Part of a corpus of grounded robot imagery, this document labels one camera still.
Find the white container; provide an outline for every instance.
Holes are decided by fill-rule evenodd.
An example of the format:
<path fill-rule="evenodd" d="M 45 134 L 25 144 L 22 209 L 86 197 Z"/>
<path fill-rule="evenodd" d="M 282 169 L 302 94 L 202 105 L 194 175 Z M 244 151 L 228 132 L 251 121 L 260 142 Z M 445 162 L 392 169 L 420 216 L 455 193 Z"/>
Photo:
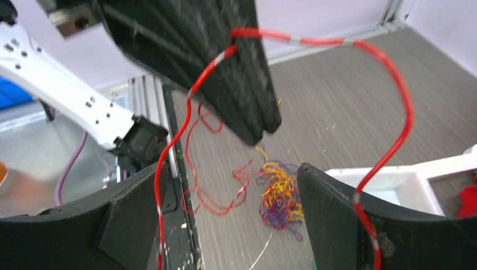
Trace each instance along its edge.
<path fill-rule="evenodd" d="M 331 169 L 326 174 L 357 187 L 371 168 Z M 415 166 L 385 166 L 368 182 L 364 192 L 413 210 L 444 215 L 428 179 Z"/>

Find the table surface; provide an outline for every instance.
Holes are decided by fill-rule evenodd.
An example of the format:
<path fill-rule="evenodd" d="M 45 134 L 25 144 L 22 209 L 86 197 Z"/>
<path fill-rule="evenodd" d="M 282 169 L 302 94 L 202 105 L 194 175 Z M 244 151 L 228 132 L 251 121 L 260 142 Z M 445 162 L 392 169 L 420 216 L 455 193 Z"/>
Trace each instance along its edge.
<path fill-rule="evenodd" d="M 411 29 L 370 41 L 395 61 L 415 106 L 413 131 L 389 165 L 459 155 L 476 143 L 476 78 Z M 308 162 L 321 170 L 371 167 L 401 131 L 404 116 L 395 87 L 364 53 L 330 49 L 273 65 L 271 73 L 283 118 L 276 134 L 263 140 L 271 159 Z M 182 123 L 185 97 L 173 97 Z M 251 157 L 256 158 L 251 171 L 262 166 L 260 155 L 231 132 L 210 134 L 202 125 L 192 135 L 190 155 L 199 185 L 223 205 L 240 188 L 231 172 Z M 190 185 L 191 175 L 188 172 Z M 467 174 L 431 183 L 446 215 L 456 215 L 458 192 L 470 183 Z M 304 236 L 298 242 L 292 233 L 273 231 L 262 223 L 258 206 L 263 190 L 252 184 L 246 202 L 225 217 L 205 209 L 195 214 L 206 270 L 314 269 L 305 225 L 298 228 Z M 196 196 L 192 202 L 197 205 Z"/>

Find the orange object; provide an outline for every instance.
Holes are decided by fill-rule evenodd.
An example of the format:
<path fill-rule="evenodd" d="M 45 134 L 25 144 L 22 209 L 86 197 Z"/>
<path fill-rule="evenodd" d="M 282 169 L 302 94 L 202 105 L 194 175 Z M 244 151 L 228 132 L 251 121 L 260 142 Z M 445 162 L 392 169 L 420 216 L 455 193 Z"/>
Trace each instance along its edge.
<path fill-rule="evenodd" d="M 0 161 L 0 185 L 2 184 L 3 180 L 7 178 L 7 173 L 8 173 L 7 167 L 5 166 L 3 162 Z"/>

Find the pile of yarn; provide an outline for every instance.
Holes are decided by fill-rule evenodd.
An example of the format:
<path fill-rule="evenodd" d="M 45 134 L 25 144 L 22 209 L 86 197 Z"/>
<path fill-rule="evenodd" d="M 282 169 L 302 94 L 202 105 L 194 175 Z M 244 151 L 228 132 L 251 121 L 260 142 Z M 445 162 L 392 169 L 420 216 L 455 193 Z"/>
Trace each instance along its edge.
<path fill-rule="evenodd" d="M 265 158 L 258 185 L 267 185 L 262 194 L 259 212 L 263 222 L 276 230 L 290 230 L 298 241 L 302 235 L 291 224 L 303 222 L 302 204 L 296 189 L 298 166 L 279 160 L 268 160 L 268 155 L 259 146 L 255 147 Z"/>

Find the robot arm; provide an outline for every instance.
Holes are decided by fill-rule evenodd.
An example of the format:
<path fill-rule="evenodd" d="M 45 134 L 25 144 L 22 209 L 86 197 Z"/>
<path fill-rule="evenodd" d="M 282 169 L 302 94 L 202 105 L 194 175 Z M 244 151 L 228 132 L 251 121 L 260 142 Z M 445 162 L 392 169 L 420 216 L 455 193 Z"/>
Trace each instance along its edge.
<path fill-rule="evenodd" d="M 122 168 L 137 172 L 157 161 L 167 130 L 103 97 L 14 20 L 0 22 L 0 42 L 0 74 L 78 123 Z"/>

